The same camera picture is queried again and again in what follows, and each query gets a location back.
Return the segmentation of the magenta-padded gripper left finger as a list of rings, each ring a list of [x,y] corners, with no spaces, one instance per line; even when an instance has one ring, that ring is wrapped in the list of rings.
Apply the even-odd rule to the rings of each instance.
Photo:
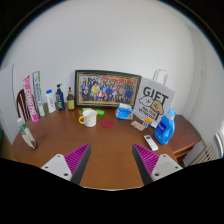
[[[66,155],[56,154],[42,169],[79,185],[90,154],[91,145],[85,144]]]

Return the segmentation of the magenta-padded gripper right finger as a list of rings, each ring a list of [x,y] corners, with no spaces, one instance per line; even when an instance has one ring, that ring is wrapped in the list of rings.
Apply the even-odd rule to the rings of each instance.
[[[167,154],[158,155],[138,144],[132,145],[132,154],[144,185],[182,169],[182,167]]]

